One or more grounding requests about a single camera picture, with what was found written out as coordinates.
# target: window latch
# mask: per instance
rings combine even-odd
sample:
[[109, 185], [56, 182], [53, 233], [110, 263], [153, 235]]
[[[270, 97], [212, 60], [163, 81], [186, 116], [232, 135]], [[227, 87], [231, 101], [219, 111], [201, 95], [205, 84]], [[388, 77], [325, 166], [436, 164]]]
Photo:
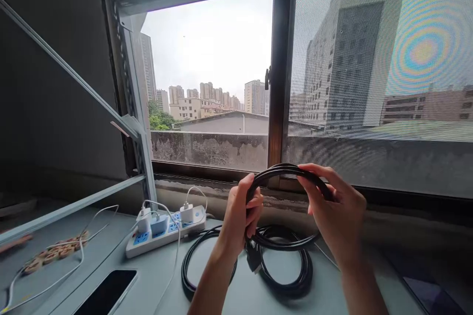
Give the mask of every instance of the window latch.
[[271, 80], [271, 65], [268, 69], [266, 69], [265, 74], [265, 90], [270, 89], [270, 80]]

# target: window glass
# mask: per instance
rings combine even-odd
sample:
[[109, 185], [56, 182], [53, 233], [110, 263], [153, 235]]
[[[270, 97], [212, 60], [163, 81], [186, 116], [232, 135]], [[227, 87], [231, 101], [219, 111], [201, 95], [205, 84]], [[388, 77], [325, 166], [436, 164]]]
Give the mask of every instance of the window glass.
[[208, 0], [136, 19], [153, 160], [267, 168], [272, 7], [273, 0]]
[[[297, 109], [282, 161], [332, 166], [358, 186], [471, 197], [472, 19], [473, 0], [296, 0]], [[333, 54], [314, 55], [315, 43]], [[319, 76], [330, 80], [313, 120], [305, 97]]]

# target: cable connector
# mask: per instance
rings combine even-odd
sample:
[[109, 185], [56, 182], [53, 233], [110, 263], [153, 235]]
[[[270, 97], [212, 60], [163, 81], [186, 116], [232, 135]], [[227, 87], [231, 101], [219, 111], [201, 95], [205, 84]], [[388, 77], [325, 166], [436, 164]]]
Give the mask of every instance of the cable connector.
[[257, 274], [261, 269], [261, 255], [256, 248], [251, 244], [250, 239], [246, 239], [246, 261], [250, 270]]

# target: left hand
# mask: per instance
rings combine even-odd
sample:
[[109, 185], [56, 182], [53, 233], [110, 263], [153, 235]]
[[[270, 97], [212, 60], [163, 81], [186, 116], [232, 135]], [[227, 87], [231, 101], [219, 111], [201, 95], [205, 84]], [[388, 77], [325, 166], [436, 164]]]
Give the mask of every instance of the left hand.
[[254, 174], [244, 177], [238, 187], [230, 190], [227, 201], [227, 210], [223, 220], [222, 230], [218, 237], [218, 249], [223, 256], [235, 262], [245, 245], [245, 233], [249, 238], [256, 232], [256, 226], [263, 210], [263, 196], [260, 188], [255, 191], [252, 200], [246, 204], [246, 193], [250, 188]]

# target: window screen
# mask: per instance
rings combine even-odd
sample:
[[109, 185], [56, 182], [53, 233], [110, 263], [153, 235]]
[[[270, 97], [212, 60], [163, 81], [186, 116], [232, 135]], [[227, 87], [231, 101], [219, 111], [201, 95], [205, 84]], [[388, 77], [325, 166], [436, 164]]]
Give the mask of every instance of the window screen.
[[296, 0], [282, 160], [472, 197], [471, 23], [473, 0]]

